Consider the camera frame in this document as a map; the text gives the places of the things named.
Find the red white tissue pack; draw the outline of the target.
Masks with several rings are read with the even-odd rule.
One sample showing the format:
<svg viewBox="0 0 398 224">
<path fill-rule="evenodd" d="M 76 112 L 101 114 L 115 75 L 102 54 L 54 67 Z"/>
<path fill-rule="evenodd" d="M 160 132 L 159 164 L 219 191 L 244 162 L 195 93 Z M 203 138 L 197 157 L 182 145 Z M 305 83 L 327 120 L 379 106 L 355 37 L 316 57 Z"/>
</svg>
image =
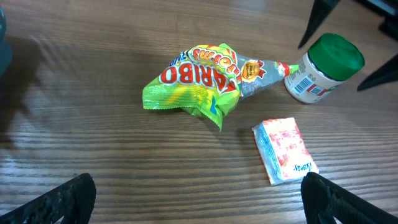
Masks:
<svg viewBox="0 0 398 224">
<path fill-rule="evenodd" d="M 268 119 L 252 131 L 271 185 L 301 179 L 308 172 L 319 173 L 294 118 Z"/>
</svg>

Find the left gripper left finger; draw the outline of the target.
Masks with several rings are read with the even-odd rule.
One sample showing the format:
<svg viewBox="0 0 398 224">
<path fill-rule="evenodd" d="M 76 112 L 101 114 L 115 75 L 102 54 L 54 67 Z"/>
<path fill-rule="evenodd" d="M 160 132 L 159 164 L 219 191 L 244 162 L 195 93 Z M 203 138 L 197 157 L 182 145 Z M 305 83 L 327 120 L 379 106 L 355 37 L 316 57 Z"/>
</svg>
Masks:
<svg viewBox="0 0 398 224">
<path fill-rule="evenodd" d="M 1 224 L 85 224 L 90 221 L 95 200 L 94 180 L 84 173 L 2 215 Z"/>
</svg>

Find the green lid jar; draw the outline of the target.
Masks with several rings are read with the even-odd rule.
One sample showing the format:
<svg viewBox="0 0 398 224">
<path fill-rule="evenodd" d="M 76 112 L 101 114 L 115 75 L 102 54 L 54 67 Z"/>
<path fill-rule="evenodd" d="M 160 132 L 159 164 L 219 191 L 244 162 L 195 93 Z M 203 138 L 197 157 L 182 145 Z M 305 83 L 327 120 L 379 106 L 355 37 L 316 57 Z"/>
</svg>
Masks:
<svg viewBox="0 0 398 224">
<path fill-rule="evenodd" d="M 365 65 L 359 49 L 344 37 L 325 33 L 298 60 L 298 70 L 284 78 L 287 91 L 302 103 L 320 101 Z"/>
</svg>

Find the green Haribo candy bag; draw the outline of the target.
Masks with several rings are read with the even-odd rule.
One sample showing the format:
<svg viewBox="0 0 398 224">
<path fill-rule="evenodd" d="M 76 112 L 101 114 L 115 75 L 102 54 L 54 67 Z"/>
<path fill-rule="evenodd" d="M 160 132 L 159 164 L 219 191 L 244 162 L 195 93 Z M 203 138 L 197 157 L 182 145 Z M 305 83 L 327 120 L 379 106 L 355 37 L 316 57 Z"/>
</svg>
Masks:
<svg viewBox="0 0 398 224">
<path fill-rule="evenodd" d="M 238 54 L 226 44 L 197 45 L 181 52 L 142 92 L 146 110 L 181 108 L 209 118 L 217 127 L 240 100 L 255 95 L 299 69 Z"/>
</svg>

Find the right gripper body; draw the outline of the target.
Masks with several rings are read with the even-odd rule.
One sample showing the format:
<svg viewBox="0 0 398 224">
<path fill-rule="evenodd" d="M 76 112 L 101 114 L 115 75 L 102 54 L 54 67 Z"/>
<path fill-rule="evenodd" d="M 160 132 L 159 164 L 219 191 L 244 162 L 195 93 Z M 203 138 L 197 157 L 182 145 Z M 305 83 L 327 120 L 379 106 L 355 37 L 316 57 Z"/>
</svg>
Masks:
<svg viewBox="0 0 398 224">
<path fill-rule="evenodd" d="M 384 18 L 379 30 L 397 40 L 397 0 L 357 0 Z"/>
</svg>

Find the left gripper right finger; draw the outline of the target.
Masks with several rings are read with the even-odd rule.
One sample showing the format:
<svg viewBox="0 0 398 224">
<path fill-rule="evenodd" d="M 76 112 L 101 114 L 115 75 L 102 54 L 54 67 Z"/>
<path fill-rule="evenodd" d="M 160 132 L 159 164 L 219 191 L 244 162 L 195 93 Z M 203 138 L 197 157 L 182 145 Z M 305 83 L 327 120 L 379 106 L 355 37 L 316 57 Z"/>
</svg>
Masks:
<svg viewBox="0 0 398 224">
<path fill-rule="evenodd" d="M 301 196 L 308 224 L 397 223 L 397 217 L 314 172 L 303 178 Z"/>
</svg>

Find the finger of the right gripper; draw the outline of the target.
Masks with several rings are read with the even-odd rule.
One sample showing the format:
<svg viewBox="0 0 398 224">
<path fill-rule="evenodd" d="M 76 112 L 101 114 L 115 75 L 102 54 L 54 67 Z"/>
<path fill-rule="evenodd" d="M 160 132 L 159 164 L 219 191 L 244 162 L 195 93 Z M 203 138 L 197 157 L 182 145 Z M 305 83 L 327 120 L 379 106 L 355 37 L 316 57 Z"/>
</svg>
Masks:
<svg viewBox="0 0 398 224">
<path fill-rule="evenodd" d="M 307 28 L 298 45 L 301 49 L 321 26 L 323 21 L 328 17 L 332 10 L 336 7 L 340 0 L 314 0 L 313 7 L 308 20 Z"/>
<path fill-rule="evenodd" d="M 357 87 L 357 91 L 367 90 L 385 83 L 397 81 L 398 55 L 392 57 L 383 66 L 372 72 Z"/>
</svg>

